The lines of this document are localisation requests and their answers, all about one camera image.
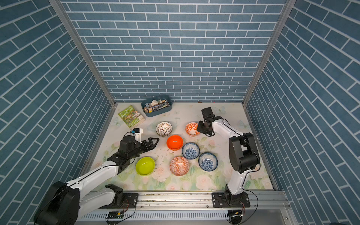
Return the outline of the orange white floral bowl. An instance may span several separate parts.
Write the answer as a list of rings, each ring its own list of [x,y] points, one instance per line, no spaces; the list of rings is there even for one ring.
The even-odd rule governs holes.
[[[200,134],[200,132],[197,131],[197,128],[198,128],[198,123],[190,122],[186,125],[185,131],[189,136],[195,137]]]

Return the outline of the brown lattice bowl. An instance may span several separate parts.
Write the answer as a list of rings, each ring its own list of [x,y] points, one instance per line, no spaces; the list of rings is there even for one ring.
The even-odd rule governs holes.
[[[171,123],[169,123],[167,121],[160,122],[156,126],[156,133],[161,137],[169,136],[171,134],[172,130],[173,130],[173,127],[172,127]]]

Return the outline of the blue floral bowl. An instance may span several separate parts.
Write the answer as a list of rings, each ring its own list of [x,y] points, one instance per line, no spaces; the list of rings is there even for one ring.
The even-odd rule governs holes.
[[[218,159],[213,153],[204,152],[199,156],[198,164],[202,170],[212,172],[218,166]]]
[[[196,159],[200,155],[200,148],[195,142],[188,142],[182,147],[182,155],[186,159]]]

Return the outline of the orange geometric pattern bowl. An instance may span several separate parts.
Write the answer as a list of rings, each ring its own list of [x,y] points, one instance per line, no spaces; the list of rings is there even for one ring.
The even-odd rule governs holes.
[[[173,175],[184,176],[188,173],[190,165],[185,157],[177,156],[170,161],[169,168]]]

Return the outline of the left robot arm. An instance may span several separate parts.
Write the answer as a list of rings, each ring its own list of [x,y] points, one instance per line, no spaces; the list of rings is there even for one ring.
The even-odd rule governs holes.
[[[68,182],[54,183],[34,216],[38,225],[73,225],[78,219],[101,207],[121,208],[129,206],[123,197],[123,189],[108,184],[94,192],[101,183],[124,171],[131,160],[156,148],[159,138],[141,140],[136,135],[124,136],[119,149],[96,169]]]

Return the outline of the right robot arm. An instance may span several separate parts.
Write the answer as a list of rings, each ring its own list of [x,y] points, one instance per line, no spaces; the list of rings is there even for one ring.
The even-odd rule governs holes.
[[[229,159],[233,168],[226,191],[231,197],[241,194],[247,175],[257,172],[261,165],[255,138],[251,133],[242,133],[232,127],[226,119],[213,114],[199,121],[197,131],[206,136],[220,135],[228,141]]]

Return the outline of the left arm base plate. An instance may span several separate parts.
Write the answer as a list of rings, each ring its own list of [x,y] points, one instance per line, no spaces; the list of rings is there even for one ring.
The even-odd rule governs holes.
[[[114,200],[109,204],[100,207],[101,209],[134,209],[137,205],[138,193],[115,194]]]

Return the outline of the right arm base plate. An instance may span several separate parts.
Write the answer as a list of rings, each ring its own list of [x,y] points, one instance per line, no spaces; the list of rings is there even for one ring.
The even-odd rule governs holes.
[[[229,191],[212,193],[212,204],[214,208],[249,208],[248,194],[242,192],[232,195]]]

